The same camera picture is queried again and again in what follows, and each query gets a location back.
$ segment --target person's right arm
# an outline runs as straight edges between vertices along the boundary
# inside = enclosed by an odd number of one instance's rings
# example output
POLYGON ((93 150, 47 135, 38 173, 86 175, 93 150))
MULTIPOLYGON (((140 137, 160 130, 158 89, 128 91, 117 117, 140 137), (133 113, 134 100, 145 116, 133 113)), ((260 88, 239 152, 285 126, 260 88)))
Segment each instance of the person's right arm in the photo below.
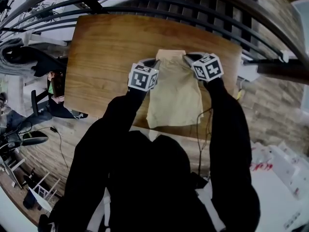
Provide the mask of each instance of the person's right arm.
POLYGON ((205 84, 213 108, 210 144, 212 202, 227 231, 255 231, 260 203, 251 185, 252 152, 244 112, 221 78, 205 84))

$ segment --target folded fabric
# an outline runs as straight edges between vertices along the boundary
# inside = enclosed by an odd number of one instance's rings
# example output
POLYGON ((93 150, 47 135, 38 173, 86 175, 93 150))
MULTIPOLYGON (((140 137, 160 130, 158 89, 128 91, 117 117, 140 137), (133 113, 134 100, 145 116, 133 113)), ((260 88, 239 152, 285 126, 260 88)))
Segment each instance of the folded fabric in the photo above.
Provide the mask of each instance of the folded fabric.
POLYGON ((203 112, 202 96, 193 71, 183 61, 185 51, 159 50, 158 83, 150 91, 149 128, 187 126, 203 112))
POLYGON ((34 71, 31 69, 37 64, 37 61, 12 62, 9 58, 8 52, 23 46, 22 39, 10 39, 0 44, 0 73, 7 75, 33 75, 34 71))

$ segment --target power cord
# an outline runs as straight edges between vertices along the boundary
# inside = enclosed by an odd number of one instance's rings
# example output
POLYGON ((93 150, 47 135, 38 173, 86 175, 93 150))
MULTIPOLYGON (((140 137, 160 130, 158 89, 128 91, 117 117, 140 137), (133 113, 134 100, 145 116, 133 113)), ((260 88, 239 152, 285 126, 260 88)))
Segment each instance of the power cord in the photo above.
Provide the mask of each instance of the power cord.
POLYGON ((67 165, 67 162, 66 162, 66 160, 65 160, 65 158, 64 158, 64 155, 63 155, 63 153, 62 153, 62 149, 61 149, 62 138, 61 138, 60 133, 57 131, 57 129, 54 128, 54 127, 44 127, 44 128, 38 129, 38 130, 36 130, 36 131, 40 131, 40 130, 43 130, 43 129, 46 129, 46 128, 50 128, 50 130, 53 131, 54 133, 58 133, 58 135, 59 135, 59 137, 60 137, 60 146, 59 146, 60 152, 61 152, 62 158, 63 158, 63 160, 64 160, 64 163, 66 164, 67 170, 68 170, 68 172, 70 172, 70 171, 69 171, 69 167, 68 167, 68 165, 67 165))
POLYGON ((203 149, 206 147, 207 145, 207 138, 209 135, 211 135, 211 132, 210 132, 210 121, 211 121, 211 115, 212 115, 212 107, 207 109, 206 111, 200 113, 198 116, 197 116, 197 144, 198 144, 198 148, 199 148, 199 160, 198 160, 198 175, 201 176, 201 164, 202 164, 202 151, 203 149), (209 117, 208 117, 208 121, 207 121, 207 125, 206 125, 206 136, 205 136, 205 142, 203 144, 203 146, 201 147, 200 143, 199 143, 199 138, 198 138, 198 119, 199 117, 201 117, 203 114, 209 112, 209 117))

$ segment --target black chair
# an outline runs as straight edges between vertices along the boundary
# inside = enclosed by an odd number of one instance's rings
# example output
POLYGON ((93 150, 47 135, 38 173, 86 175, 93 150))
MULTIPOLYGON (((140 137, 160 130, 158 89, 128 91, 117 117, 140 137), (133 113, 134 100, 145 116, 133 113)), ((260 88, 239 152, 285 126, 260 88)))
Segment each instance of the black chair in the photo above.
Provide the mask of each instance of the black chair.
MULTIPOLYGON (((56 59, 47 53, 44 53, 36 48, 30 46, 24 46, 17 49, 14 49, 10 55, 11 62, 29 62, 35 60, 37 61, 37 65, 32 67, 35 71, 34 76, 42 77, 49 72, 55 72, 58 74, 62 74, 61 80, 57 82, 57 92, 64 94, 64 84, 65 84, 65 76, 68 58, 56 59)), ((43 93, 37 95, 36 91, 33 90, 31 92, 31 102, 33 113, 35 116, 38 116, 38 102, 40 102, 43 98, 48 96, 48 106, 47 109, 50 114, 54 117, 60 118, 75 118, 69 111, 63 106, 64 102, 56 103, 52 99, 52 94, 48 93, 49 86, 52 85, 50 81, 47 80, 47 90, 43 93)))

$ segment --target gray cloth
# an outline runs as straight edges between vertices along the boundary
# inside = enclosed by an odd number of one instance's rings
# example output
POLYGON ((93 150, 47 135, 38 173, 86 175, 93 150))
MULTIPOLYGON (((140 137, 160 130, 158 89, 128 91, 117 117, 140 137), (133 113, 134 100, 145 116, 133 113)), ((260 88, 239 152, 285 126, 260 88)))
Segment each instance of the gray cloth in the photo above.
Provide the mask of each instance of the gray cloth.
POLYGON ((0 44, 0 73, 6 75, 33 75, 34 71, 31 67, 37 64, 37 61, 30 61, 28 63, 12 63, 7 58, 6 53, 16 47, 24 45, 21 38, 11 39, 0 44))

